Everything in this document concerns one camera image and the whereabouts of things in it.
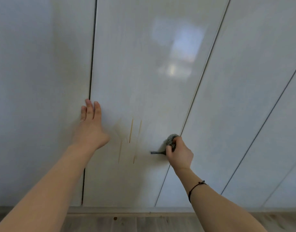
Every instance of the forearm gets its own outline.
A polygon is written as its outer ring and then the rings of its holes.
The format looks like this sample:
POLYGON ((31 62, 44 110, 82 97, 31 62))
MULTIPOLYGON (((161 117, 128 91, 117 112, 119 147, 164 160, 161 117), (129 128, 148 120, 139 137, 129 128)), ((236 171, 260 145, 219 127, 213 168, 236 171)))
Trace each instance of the forearm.
MULTIPOLYGON (((198 182, 202 182, 190 169, 178 170, 176 174, 187 194, 198 182)), ((246 210, 224 198, 208 185, 195 187, 190 200, 205 232, 266 231, 246 210)))
POLYGON ((0 231, 59 231, 92 153, 69 146, 53 168, 0 223, 0 231))

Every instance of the white cabinet door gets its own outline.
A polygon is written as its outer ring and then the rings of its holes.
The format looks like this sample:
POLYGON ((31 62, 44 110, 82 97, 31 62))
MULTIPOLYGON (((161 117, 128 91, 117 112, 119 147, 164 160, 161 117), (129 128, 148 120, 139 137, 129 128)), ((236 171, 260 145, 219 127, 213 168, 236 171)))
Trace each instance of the white cabinet door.
MULTIPOLYGON (((218 193, 295 70, 296 0, 231 0, 182 133, 218 193)), ((172 168, 157 206, 191 206, 172 168)))
POLYGON ((264 204, 265 208, 296 208, 296 165, 264 204))
POLYGON ((154 207, 228 0, 97 0, 91 99, 110 142, 85 171, 84 206, 154 207))
MULTIPOLYGON (((0 205, 70 143, 89 96, 94 0, 0 0, 0 205)), ((82 179, 72 205, 80 205, 82 179)))
MULTIPOLYGON (((223 196, 243 207, 259 208, 295 163, 296 73, 225 188, 223 196)), ((292 195, 286 195, 286 191, 280 192, 285 197, 283 201, 273 202, 271 199, 267 206, 278 207, 282 202, 286 206, 287 199, 291 197, 290 200, 296 200, 296 185, 291 182, 296 177, 296 170, 292 174, 288 176, 288 184, 291 184, 288 190, 292 191, 292 195)))

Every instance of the human hand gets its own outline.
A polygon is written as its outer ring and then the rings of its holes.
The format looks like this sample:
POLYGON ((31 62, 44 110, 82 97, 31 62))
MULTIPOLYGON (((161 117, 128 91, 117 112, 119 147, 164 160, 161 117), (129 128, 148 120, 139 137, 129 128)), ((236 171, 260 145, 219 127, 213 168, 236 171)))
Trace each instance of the human hand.
POLYGON ((73 144, 84 148, 89 152, 94 152, 107 144, 110 140, 108 134, 102 129, 102 111, 98 102, 85 100, 86 107, 81 107, 81 119, 78 128, 75 131, 73 144))
POLYGON ((173 143, 176 143, 176 149, 174 152, 172 152, 171 146, 166 146, 166 156, 170 165, 176 173, 181 169, 190 169, 193 160, 192 151, 187 148, 182 137, 174 138, 173 143))

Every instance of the black bracelet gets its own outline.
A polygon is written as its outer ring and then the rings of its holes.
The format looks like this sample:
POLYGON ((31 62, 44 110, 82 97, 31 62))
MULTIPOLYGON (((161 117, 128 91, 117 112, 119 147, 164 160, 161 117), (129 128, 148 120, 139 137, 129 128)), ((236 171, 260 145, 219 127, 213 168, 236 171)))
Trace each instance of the black bracelet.
MULTIPOLYGON (((197 187, 197 186, 199 186, 199 185, 203 185, 203 184, 207 185, 207 184, 205 183, 205 181, 202 181, 202 182, 199 182, 195 187, 197 187)), ((193 189, 194 189, 195 187, 193 187, 193 188, 190 190, 190 192, 189 192, 189 195, 188 195, 188 197, 189 197, 189 201, 190 201, 191 193, 192 193, 192 191, 193 191, 193 189)))

